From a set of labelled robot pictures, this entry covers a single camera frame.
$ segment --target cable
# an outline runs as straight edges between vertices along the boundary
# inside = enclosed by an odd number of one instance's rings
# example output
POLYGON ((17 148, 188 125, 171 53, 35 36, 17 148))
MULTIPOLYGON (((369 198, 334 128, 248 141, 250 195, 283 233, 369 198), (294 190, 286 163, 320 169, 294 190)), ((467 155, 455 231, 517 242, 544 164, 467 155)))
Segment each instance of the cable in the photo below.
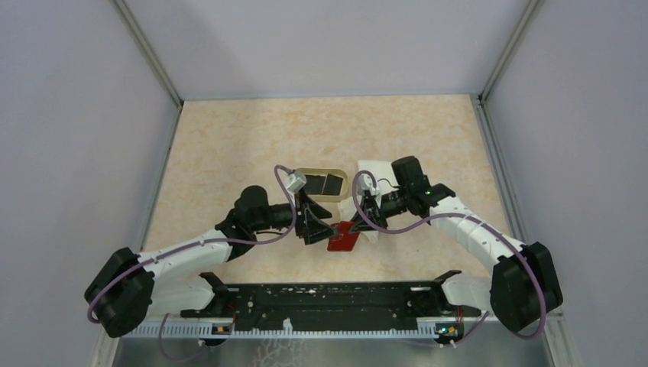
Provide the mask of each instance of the cable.
POLYGON ((258 235, 281 235, 281 232, 277 231, 259 231, 257 232, 258 235))
POLYGON ((386 179, 386 178, 381 178, 380 180, 378 180, 378 182, 381 182, 381 181, 387 182, 387 185, 391 186, 392 189, 397 189, 398 188, 398 186, 392 185, 391 182, 389 182, 389 180, 386 179))
POLYGON ((162 332, 164 331, 164 324, 167 323, 168 317, 169 317, 168 313, 164 315, 164 318, 162 319, 162 324, 160 325, 160 330, 157 332, 157 348, 160 350, 162 356, 168 361, 176 362, 176 363, 188 362, 200 357, 207 350, 205 344, 201 344, 201 346, 198 348, 198 351, 196 351, 191 356, 184 357, 184 358, 176 358, 176 357, 169 356, 167 351, 164 350, 164 345, 162 344, 162 332))
MULTIPOLYGON (((232 310, 234 310, 234 307, 231 304, 229 304, 228 307, 231 308, 232 310)), ((162 324, 160 324, 160 330, 157 332, 157 348, 160 350, 160 354, 162 354, 162 356, 164 358, 166 358, 168 361, 178 362, 178 363, 180 363, 180 362, 189 362, 191 360, 194 360, 194 359, 200 357, 207 350, 204 343, 202 343, 200 345, 200 347, 198 348, 196 353, 192 354, 189 357, 184 357, 184 358, 172 357, 172 356, 169 355, 169 353, 167 353, 166 350, 164 350, 164 344, 162 343, 162 333, 164 331, 164 324, 167 323, 167 318, 168 317, 169 317, 169 314, 166 313, 164 315, 164 318, 162 319, 162 324)), ((234 327, 235 322, 236 322, 236 312, 234 312, 234 316, 232 316, 232 322, 229 324, 229 330, 230 331, 228 333, 217 333, 217 334, 227 334, 227 335, 229 335, 230 333, 232 333, 232 327, 234 327)))
MULTIPOLYGON (((362 171, 359 171, 358 173, 356 173, 355 176, 353 177, 352 193, 357 193, 358 192, 358 190, 357 190, 358 189, 358 179, 360 178, 360 176, 362 174, 367 174, 371 178, 371 181, 373 182, 374 186, 377 185, 376 177, 371 172, 369 172, 367 170, 362 170, 362 171)), ((520 252, 517 251, 517 249, 515 249, 515 247, 506 238, 504 238, 504 236, 501 233, 499 233, 491 225, 489 225, 486 222, 482 222, 480 219, 477 219, 477 218, 475 218, 473 216, 466 216, 463 213, 440 213, 440 214, 434 214, 434 215, 428 216, 426 218, 423 218, 423 219, 419 220, 418 222, 415 222, 414 224, 409 225, 409 226, 407 226, 405 228, 401 228, 401 229, 384 229, 384 228, 381 228, 380 226, 376 225, 376 223, 373 223, 369 219, 367 214, 365 214, 365 212, 360 207, 360 203, 358 202, 358 198, 357 198, 356 195, 351 195, 351 198, 353 199, 353 204, 355 205, 355 208, 358 211, 358 214, 360 215, 360 217, 372 229, 375 229, 375 230, 377 230, 379 232, 382 232, 382 233, 387 233, 389 235, 396 235, 396 234, 405 233, 407 231, 410 231, 411 229, 415 229, 416 227, 418 227, 418 226, 420 226, 420 225, 422 225, 424 223, 427 223, 427 222, 435 220, 435 219, 441 219, 441 218, 462 218, 462 219, 467 219, 467 220, 469 220, 469 221, 471 221, 473 223, 477 223, 478 225, 480 225, 481 227, 486 229, 496 239, 498 239, 500 242, 502 242, 509 250, 511 250, 513 252, 513 255, 515 255, 515 257, 520 261, 520 263, 524 267, 524 270, 529 275, 529 279, 531 280, 531 284, 533 284, 533 288, 535 289, 536 294, 538 296, 538 302, 539 302, 539 305, 540 305, 540 321, 538 323, 538 327, 537 327, 536 331, 534 331, 530 335, 523 335, 523 334, 520 334, 520 333, 517 333, 517 332, 512 332, 512 333, 515 336, 517 336, 517 337, 519 337, 521 339, 530 340, 530 339, 534 339, 534 338, 538 337, 544 331, 545 322, 546 322, 546 303, 545 303, 545 298, 543 296, 543 290, 540 287, 540 283, 538 282, 538 279, 536 278, 536 275, 533 273, 533 270, 531 270, 531 267, 527 263, 527 260, 522 256, 522 254, 520 254, 520 252)))
POLYGON ((286 229, 286 232, 281 233, 277 237, 273 237, 272 239, 266 239, 264 241, 249 241, 249 240, 246 240, 246 239, 227 239, 227 238, 223 238, 223 239, 206 239, 205 241, 202 241, 202 243, 201 243, 201 241, 195 241, 195 242, 188 243, 188 244, 186 244, 184 246, 174 248, 174 249, 172 249, 170 251, 167 251, 167 252, 165 252, 163 254, 160 254, 156 258, 149 258, 147 260, 144 260, 144 261, 138 263, 137 265, 129 268, 128 270, 124 271, 120 275, 116 276, 115 279, 113 279, 110 283, 108 283, 108 285, 106 285, 103 289, 101 289, 99 291, 99 293, 92 299, 92 302, 90 302, 90 305, 88 306, 88 312, 86 313, 86 316, 88 317, 88 320, 91 323, 99 323, 99 319, 96 319, 92 315, 92 312, 94 311, 95 307, 97 306, 97 303, 99 302, 99 300, 103 296, 105 296, 105 294, 108 293, 108 291, 110 291, 110 289, 112 289, 115 286, 115 284, 119 283, 124 278, 129 276, 131 273, 137 271, 140 268, 143 268, 146 265, 149 265, 149 264, 152 264, 152 263, 154 263, 156 261, 168 258, 169 256, 177 254, 178 252, 182 252, 182 251, 188 250, 190 248, 194 248, 196 246, 206 245, 208 243, 228 242, 228 243, 240 243, 242 245, 269 245, 271 243, 279 241, 283 237, 286 237, 295 228, 295 224, 297 222, 297 210, 295 208, 295 203, 293 203, 293 200, 292 200, 292 197, 291 197, 290 193, 288 192, 288 190, 284 186, 284 183, 281 181, 281 177, 279 177, 279 170, 282 170, 282 171, 286 172, 287 174, 292 174, 293 170, 291 170, 289 168, 286 168, 285 166, 282 166, 281 164, 278 164, 278 165, 274 166, 274 176, 275 176, 275 178, 277 178, 277 182, 279 183, 279 186, 281 187, 281 190, 283 191, 283 194, 288 199, 288 203, 290 204, 290 211, 293 214, 293 219, 290 221, 290 226, 288 226, 288 229, 286 229))

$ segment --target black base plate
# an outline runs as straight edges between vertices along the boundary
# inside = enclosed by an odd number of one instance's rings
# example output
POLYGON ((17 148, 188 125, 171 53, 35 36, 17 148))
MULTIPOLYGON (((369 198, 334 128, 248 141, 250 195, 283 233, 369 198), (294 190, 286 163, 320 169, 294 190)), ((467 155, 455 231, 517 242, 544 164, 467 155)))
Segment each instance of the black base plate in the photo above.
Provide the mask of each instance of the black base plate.
MULTIPOLYGON (((365 283, 228 284, 236 330, 416 330, 417 317, 456 317, 442 281, 365 283)), ((464 317, 480 311, 463 307, 464 317)))

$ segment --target gray wall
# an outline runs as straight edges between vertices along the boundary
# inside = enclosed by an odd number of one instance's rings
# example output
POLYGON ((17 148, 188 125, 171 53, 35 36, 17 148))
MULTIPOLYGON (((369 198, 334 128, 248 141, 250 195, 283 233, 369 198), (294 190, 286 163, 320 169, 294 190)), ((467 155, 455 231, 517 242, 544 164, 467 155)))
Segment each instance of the gray wall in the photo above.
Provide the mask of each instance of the gray wall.
POLYGON ((478 93, 527 0, 128 0, 184 99, 478 93))
POLYGON ((83 292, 138 246, 175 107, 108 1, 0 2, 2 365, 89 363, 83 292))
POLYGON ((489 104, 585 365, 648 362, 648 2, 546 2, 489 104))

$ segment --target tabletop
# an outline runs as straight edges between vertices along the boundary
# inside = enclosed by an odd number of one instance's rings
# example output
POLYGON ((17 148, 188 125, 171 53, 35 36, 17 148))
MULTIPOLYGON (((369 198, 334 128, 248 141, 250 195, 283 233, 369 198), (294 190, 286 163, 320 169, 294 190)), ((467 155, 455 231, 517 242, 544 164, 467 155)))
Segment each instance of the tabletop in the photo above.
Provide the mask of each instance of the tabletop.
MULTIPOLYGON (((144 249, 191 239, 221 222, 241 191, 260 185, 270 204, 285 197, 275 164, 338 168, 359 160, 416 156, 429 182, 453 189, 475 213, 508 233, 469 96, 363 96, 185 102, 144 249)), ((339 218, 335 204, 324 203, 339 218)), ((391 229, 419 219, 389 219, 391 229)), ((259 235, 269 239, 272 235, 259 235)), ((488 275, 433 226, 360 236, 352 252, 327 252, 289 235, 205 269, 228 283, 429 280, 450 269, 488 275)))

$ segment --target purple cable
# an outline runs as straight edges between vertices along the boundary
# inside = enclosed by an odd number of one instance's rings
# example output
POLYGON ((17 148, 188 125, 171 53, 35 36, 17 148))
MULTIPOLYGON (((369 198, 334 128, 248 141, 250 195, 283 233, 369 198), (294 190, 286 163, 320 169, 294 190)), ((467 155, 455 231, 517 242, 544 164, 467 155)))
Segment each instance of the purple cable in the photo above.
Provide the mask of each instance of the purple cable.
POLYGON ((477 219, 477 218, 475 218, 473 216, 466 216, 465 214, 462 214, 462 213, 435 214, 435 215, 432 215, 432 216, 428 216, 427 218, 423 218, 423 219, 419 220, 418 222, 415 222, 414 224, 412 224, 410 226, 407 226, 405 228, 401 228, 401 229, 384 229, 384 228, 381 228, 378 225, 376 225, 375 223, 373 223, 369 219, 367 214, 365 214, 365 212, 362 210, 362 207, 360 206, 360 203, 358 202, 357 195, 355 194, 355 193, 357 193, 357 189, 358 189, 358 178, 360 178, 360 176, 362 174, 367 174, 371 178, 371 181, 374 183, 374 186, 377 186, 376 177, 374 176, 373 173, 371 173, 371 172, 369 172, 367 170, 359 171, 353 177, 351 198, 353 199, 353 204, 355 205, 355 208, 358 211, 358 214, 360 215, 360 217, 371 228, 373 228, 373 229, 375 229, 375 230, 377 230, 379 232, 387 233, 388 235, 397 235, 397 234, 401 234, 401 233, 405 233, 407 231, 410 231, 411 229, 415 229, 416 227, 418 227, 418 226, 420 226, 420 225, 422 225, 422 224, 424 224, 426 222, 429 222, 431 220, 434 220, 434 219, 462 218, 462 219, 467 219, 467 220, 469 220, 469 221, 471 221, 473 223, 477 223, 478 225, 480 225, 481 227, 486 229, 490 234, 492 234, 496 239, 498 239, 500 242, 502 242, 505 246, 507 246, 507 248, 510 249, 513 252, 513 255, 515 255, 515 257, 518 260, 520 260, 520 263, 524 267, 524 270, 529 275, 529 279, 531 280, 531 283, 533 284, 533 288, 536 291, 536 294, 538 296, 539 305, 540 305, 540 322, 538 324, 538 327, 537 327, 536 331, 534 331, 530 335, 523 335, 523 334, 516 333, 516 332, 513 332, 513 334, 515 336, 521 338, 521 339, 529 340, 529 339, 534 339, 534 338, 538 337, 544 331, 545 322, 546 322, 546 303, 545 303, 545 298, 543 296, 543 290, 540 287, 540 283, 538 282, 538 279, 536 278, 536 275, 533 273, 533 270, 531 270, 531 267, 527 263, 527 260, 522 256, 522 254, 520 254, 519 251, 517 251, 515 249, 515 247, 507 239, 504 238, 504 236, 501 233, 499 233, 495 228, 490 226, 488 223, 482 222, 481 220, 479 220, 479 219, 477 219))
MULTIPOLYGON (((295 203, 293 203, 293 200, 290 197, 290 193, 288 192, 288 190, 284 186, 284 183, 281 181, 281 177, 279 177, 279 170, 284 171, 287 174, 292 174, 293 170, 291 170, 291 169, 289 169, 289 168, 287 168, 287 167, 285 167, 285 166, 283 166, 281 164, 278 164, 278 165, 274 166, 274 177, 277 179, 277 182, 279 183, 279 186, 281 187, 281 190, 283 191, 283 194, 286 196, 286 199, 288 200, 288 203, 290 204, 290 211, 293 214, 293 219, 290 221, 290 226, 288 226, 288 229, 286 230, 286 232, 278 235, 277 237, 273 237, 272 239, 266 239, 264 241, 249 241, 249 240, 246 240, 246 239, 227 239, 227 238, 225 238, 225 239, 207 239, 207 240, 203 241, 202 243, 200 241, 195 241, 195 242, 191 242, 191 243, 188 243, 186 245, 180 246, 178 248, 174 248, 173 250, 170 250, 170 251, 165 252, 163 254, 160 254, 156 258, 149 258, 147 260, 144 260, 144 261, 138 263, 137 265, 133 266, 132 268, 129 268, 128 270, 124 271, 120 275, 116 276, 115 279, 113 279, 110 283, 108 283, 108 285, 106 285, 103 289, 101 289, 99 291, 99 293, 92 299, 92 301, 90 302, 90 305, 88 306, 88 312, 86 314, 86 316, 88 317, 88 320, 91 323, 99 323, 99 319, 95 318, 92 315, 92 312, 96 308, 97 303, 99 302, 99 300, 102 297, 104 297, 105 294, 108 293, 108 291, 110 291, 115 286, 115 284, 119 283, 124 278, 126 278, 127 276, 129 276, 133 272, 137 271, 138 269, 143 268, 146 265, 152 264, 152 263, 154 263, 154 262, 156 262, 158 260, 162 260, 164 258, 168 258, 169 256, 173 256, 173 255, 177 254, 178 252, 182 252, 182 251, 188 250, 190 248, 194 248, 194 247, 200 246, 200 245, 205 245, 205 244, 208 244, 208 243, 228 242, 228 243, 239 243, 239 244, 242 244, 242 245, 269 245, 271 243, 280 241, 282 238, 286 237, 295 228, 295 224, 297 222, 297 209, 295 208, 295 203)), ((195 354, 194 356, 189 357, 188 359, 174 360, 172 357, 169 357, 168 354, 166 354, 164 352, 164 350, 162 349, 161 335, 162 334, 160 332, 160 335, 159 335, 160 340, 159 340, 159 343, 158 343, 159 346, 160 346, 160 351, 162 352, 162 354, 165 357, 168 357, 168 359, 170 361, 172 361, 172 362, 186 362, 186 361, 194 359, 197 356, 199 356, 200 354, 202 354, 202 351, 199 350, 199 353, 195 354)))
POLYGON ((169 317, 169 314, 165 314, 164 318, 162 319, 162 324, 160 324, 160 331, 157 332, 157 347, 160 350, 160 353, 162 356, 167 359, 167 361, 171 362, 176 362, 176 363, 182 363, 182 362, 188 362, 191 360, 194 360, 198 357, 200 357, 206 350, 207 348, 205 347, 205 344, 202 344, 199 348, 198 351, 191 356, 185 357, 185 358, 176 358, 169 356, 166 350, 164 350, 164 346, 162 345, 162 332, 164 331, 164 324, 167 323, 167 318, 169 317))
MULTIPOLYGON (((460 346, 461 344, 465 343, 466 340, 470 339, 475 334, 475 330, 479 329, 479 327, 484 323, 484 321, 486 321, 486 318, 488 317, 488 315, 490 315, 490 313, 488 311, 484 312, 484 315, 481 316, 481 319, 479 319, 479 321, 477 322, 477 325, 473 326, 472 329, 470 329, 470 331, 468 331, 468 333, 466 335, 464 335, 463 338, 461 338, 460 340, 454 342, 454 347, 456 348, 456 347, 460 346)), ((428 344, 428 343, 421 343, 421 342, 413 342, 413 341, 410 341, 410 340, 407 340, 407 339, 396 339, 396 340, 398 340, 399 342, 402 342, 402 343, 413 345, 413 346, 438 346, 439 348, 441 348, 443 346, 448 345, 448 344, 437 344, 437 343, 428 344)))

